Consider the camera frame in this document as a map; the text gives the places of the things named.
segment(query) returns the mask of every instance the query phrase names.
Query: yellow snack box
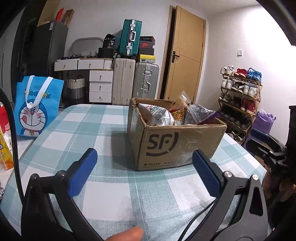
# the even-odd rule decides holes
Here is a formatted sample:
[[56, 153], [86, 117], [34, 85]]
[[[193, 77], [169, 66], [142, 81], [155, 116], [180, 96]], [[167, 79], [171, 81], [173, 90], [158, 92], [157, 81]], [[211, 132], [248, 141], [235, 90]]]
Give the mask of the yellow snack box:
[[13, 168], [12, 154], [6, 144], [1, 128], [0, 128], [0, 161], [3, 162], [6, 170]]

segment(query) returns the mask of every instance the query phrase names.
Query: blue tote bag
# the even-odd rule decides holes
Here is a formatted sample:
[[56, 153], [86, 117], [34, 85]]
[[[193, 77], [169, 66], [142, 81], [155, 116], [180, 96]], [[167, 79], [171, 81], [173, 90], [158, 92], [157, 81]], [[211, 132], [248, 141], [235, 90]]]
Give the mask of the blue tote bag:
[[15, 126], [18, 135], [37, 137], [57, 117], [63, 80], [24, 77], [17, 83]]

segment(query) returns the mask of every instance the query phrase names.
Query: doraemon face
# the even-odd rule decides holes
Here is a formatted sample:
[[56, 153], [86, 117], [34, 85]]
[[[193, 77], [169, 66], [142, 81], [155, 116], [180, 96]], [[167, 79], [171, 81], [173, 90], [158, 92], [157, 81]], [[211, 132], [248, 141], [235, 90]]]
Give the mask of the doraemon face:
[[[33, 104], [34, 100], [28, 100], [28, 103]], [[28, 108], [26, 102], [20, 109], [20, 123], [25, 130], [40, 132], [47, 123], [47, 112], [42, 103]]]

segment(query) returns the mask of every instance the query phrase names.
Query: drawer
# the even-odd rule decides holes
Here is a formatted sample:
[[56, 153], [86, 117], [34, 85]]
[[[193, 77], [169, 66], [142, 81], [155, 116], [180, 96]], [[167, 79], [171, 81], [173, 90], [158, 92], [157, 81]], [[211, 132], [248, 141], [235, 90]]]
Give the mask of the drawer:
[[89, 89], [91, 92], [108, 92], [112, 93], [111, 82], [89, 82]]
[[103, 59], [80, 59], [78, 62], [78, 69], [103, 69]]
[[112, 60], [104, 60], [104, 69], [110, 69], [112, 67]]
[[77, 69], [78, 59], [65, 59], [54, 62], [54, 71]]
[[111, 103], [112, 93], [107, 92], [89, 92], [89, 102]]
[[106, 70], [91, 70], [89, 72], [89, 81], [96, 82], [112, 82], [113, 71]]

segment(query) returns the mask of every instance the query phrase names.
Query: wooden door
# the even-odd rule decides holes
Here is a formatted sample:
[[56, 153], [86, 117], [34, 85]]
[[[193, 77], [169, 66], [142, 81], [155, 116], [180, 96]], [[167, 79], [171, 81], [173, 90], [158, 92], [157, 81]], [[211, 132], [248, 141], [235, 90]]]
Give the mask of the wooden door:
[[182, 91], [192, 101], [195, 99], [203, 61], [204, 27], [205, 20], [177, 6], [165, 99], [175, 100]]

